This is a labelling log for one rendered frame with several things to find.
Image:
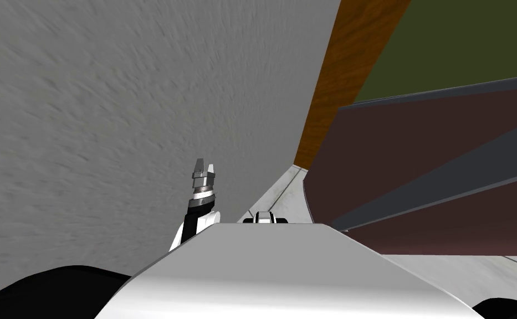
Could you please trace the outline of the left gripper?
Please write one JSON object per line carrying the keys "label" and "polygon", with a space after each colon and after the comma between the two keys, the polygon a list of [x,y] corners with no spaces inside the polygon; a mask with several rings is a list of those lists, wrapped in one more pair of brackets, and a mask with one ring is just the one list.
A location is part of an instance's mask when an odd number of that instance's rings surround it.
{"label": "left gripper", "polygon": [[198,158],[192,174],[192,188],[213,187],[215,176],[214,165],[209,164],[208,170],[205,172],[204,159]]}

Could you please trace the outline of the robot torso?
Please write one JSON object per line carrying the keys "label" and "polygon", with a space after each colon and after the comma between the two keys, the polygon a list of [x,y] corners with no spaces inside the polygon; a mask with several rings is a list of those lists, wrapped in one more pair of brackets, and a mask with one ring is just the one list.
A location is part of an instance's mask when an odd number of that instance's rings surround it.
{"label": "robot torso", "polygon": [[221,223],[212,213],[181,235],[95,319],[483,319],[323,224]]}

